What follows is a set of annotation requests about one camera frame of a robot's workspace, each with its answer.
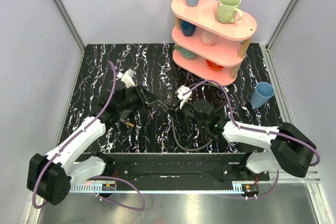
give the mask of black cable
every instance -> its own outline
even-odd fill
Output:
[[[198,84],[198,83],[191,84],[188,88],[191,89],[192,87],[196,86],[197,84]],[[218,89],[220,92],[222,92],[222,90],[220,89],[220,87],[217,86],[217,85],[214,85],[214,84],[211,84],[211,83],[202,83],[202,85],[203,85],[203,86],[214,87],[214,88]],[[225,98],[224,98],[223,103],[222,103],[222,104],[215,110],[216,113],[217,113],[218,111],[220,111],[224,106],[225,106]]]
[[[203,83],[203,85],[204,86],[209,86],[209,87],[214,87],[214,88],[217,88],[217,89],[219,89],[220,91],[222,91],[221,89],[220,89],[220,87],[218,87],[218,86],[216,86],[216,85],[213,85],[213,84],[211,84],[211,83]],[[190,85],[189,86],[189,88],[192,88],[192,87],[194,87],[194,86],[196,86],[196,84],[192,84],[192,85]],[[168,105],[165,103],[165,102],[163,102],[163,101],[161,101],[161,100],[158,100],[157,101],[159,104],[161,104],[164,108],[168,108]],[[223,107],[224,107],[224,105],[225,105],[225,100],[224,100],[224,102],[216,109],[216,112],[218,112],[219,110],[221,110]],[[176,135],[176,128],[175,128],[175,123],[174,123],[174,119],[172,118],[172,127],[173,127],[173,136],[174,136],[174,140],[175,140],[175,143],[178,145],[178,147],[181,149],[181,150],[183,150],[183,151],[186,151],[186,152],[198,152],[198,151],[200,151],[200,150],[202,150],[202,149],[204,149],[204,148],[207,148],[209,145],[210,145],[210,143],[212,142],[212,139],[210,139],[205,145],[202,145],[201,147],[198,147],[198,148],[193,148],[193,149],[189,149],[189,148],[184,148],[181,144],[180,144],[180,142],[179,142],[179,140],[177,139],[177,135]]]
[[[198,147],[198,148],[194,148],[194,149],[188,149],[188,148],[184,148],[180,142],[178,141],[177,139],[177,136],[176,136],[176,129],[175,129],[175,123],[174,121],[172,120],[172,126],[173,126],[173,136],[174,136],[174,140],[175,140],[175,143],[178,145],[178,147],[186,152],[198,152],[204,148],[206,148],[208,145],[210,145],[210,143],[212,142],[212,139],[210,139],[205,145],[202,145],[201,147]]]

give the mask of shelf tier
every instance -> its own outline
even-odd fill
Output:
[[[256,32],[257,22],[250,14],[243,12],[241,20],[231,24],[222,24],[215,18],[216,9],[216,0],[199,0],[195,7],[187,6],[185,0],[173,0],[172,2],[172,10],[176,17],[226,39],[245,40]]]
[[[191,37],[185,37],[182,31],[176,28],[174,28],[172,32],[176,44],[218,65],[233,67],[244,60],[238,57],[241,48],[241,44],[238,41],[217,36],[216,42],[208,47],[203,45],[201,35],[202,28],[200,27],[197,27],[196,32]]]
[[[223,86],[228,86],[236,80],[236,78],[230,78],[230,71],[232,68],[224,68],[220,71],[212,70],[207,66],[205,59],[200,56],[193,60],[187,60],[182,57],[180,52],[174,50],[173,59],[181,68],[184,68],[203,79],[217,81]]]

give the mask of black marble surface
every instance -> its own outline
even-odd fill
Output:
[[[198,83],[201,78],[178,67],[172,58],[173,44],[129,44],[129,45],[88,45],[77,79],[71,105],[61,135],[64,141],[88,116],[98,103],[103,91],[112,87],[113,74],[108,68],[111,60],[117,72],[135,70],[135,80],[163,100],[172,102],[177,99],[175,90],[181,86]],[[275,126],[282,120],[272,97],[259,109],[249,104],[253,87],[261,81],[270,82],[267,68],[258,44],[250,44],[246,59],[241,64],[236,81],[226,87],[236,120],[256,125]],[[206,98],[214,107],[221,104],[224,95],[214,88],[199,88],[193,94],[193,100]],[[116,123],[107,133],[95,141],[86,152],[103,151],[106,153],[160,153],[181,152],[174,143],[171,119],[159,104],[152,109],[142,109],[130,118],[136,127],[129,129]],[[228,116],[228,106],[221,110]],[[185,123],[177,125],[181,144],[192,148],[205,144],[206,134],[197,125]],[[245,144],[229,145],[212,143],[202,152],[246,152],[254,150]]]

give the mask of green mug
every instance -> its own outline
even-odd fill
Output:
[[[174,49],[176,51],[179,51],[182,54],[182,56],[188,60],[193,60],[197,57],[197,54],[179,46],[178,44],[174,45]]]
[[[238,9],[241,0],[218,0],[216,10],[216,20],[222,24],[231,24],[243,17],[243,12]]]

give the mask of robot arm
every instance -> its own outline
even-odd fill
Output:
[[[238,123],[238,125],[253,127],[260,130],[279,132],[277,126],[263,127],[244,123]],[[270,149],[271,141],[274,139],[274,135],[267,135],[265,133],[239,129],[233,124],[232,121],[230,121],[227,122],[224,127],[223,137],[228,143],[239,142],[265,149],[264,152],[253,152],[249,154],[249,157],[246,161],[246,167],[253,173],[259,174],[264,171],[281,169],[273,152]]]
[[[100,113],[106,100],[102,100],[90,116],[84,119],[81,126],[59,146],[44,156],[35,154],[31,158],[27,180],[29,190],[34,190],[39,174],[51,158],[53,161],[38,184],[37,195],[53,205],[62,202],[71,187],[78,183],[97,175],[112,175],[113,159],[102,153],[91,154],[87,160],[78,164],[74,162],[95,140],[104,135],[111,124],[119,121],[126,126],[134,127],[134,124],[129,122],[130,114],[142,106],[149,106],[158,99],[139,83],[135,84],[132,80],[133,74],[134,71],[128,70],[124,75],[118,75],[120,80],[117,81],[113,100],[87,129],[86,126]],[[75,135],[77,137],[67,144]]]
[[[306,176],[314,156],[313,151],[287,138],[265,134],[265,132],[284,133],[300,139],[316,150],[316,146],[294,125],[282,123],[280,126],[264,127],[239,122],[237,127],[232,121],[218,115],[205,99],[200,99],[194,104],[188,103],[191,92],[183,95],[188,90],[189,88],[184,86],[178,89],[180,106],[167,110],[175,120],[180,122],[190,120],[197,123],[214,141],[226,140],[229,143],[239,142],[263,148],[263,152],[246,153],[244,163],[241,164],[254,174],[283,169],[296,177]],[[256,131],[244,130],[240,128],[241,126],[254,128]]]

